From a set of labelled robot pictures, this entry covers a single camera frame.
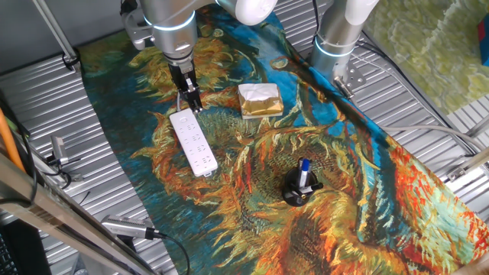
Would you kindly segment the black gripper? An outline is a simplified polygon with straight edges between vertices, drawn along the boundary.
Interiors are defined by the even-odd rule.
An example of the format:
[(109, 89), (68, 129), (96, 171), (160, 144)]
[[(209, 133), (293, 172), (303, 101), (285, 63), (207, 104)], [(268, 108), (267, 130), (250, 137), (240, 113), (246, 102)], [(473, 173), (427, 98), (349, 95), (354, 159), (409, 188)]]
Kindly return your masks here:
[(196, 81), (194, 61), (183, 63), (169, 63), (172, 81), (180, 92), (180, 97), (187, 103), (190, 110), (195, 114), (202, 111), (199, 85)]

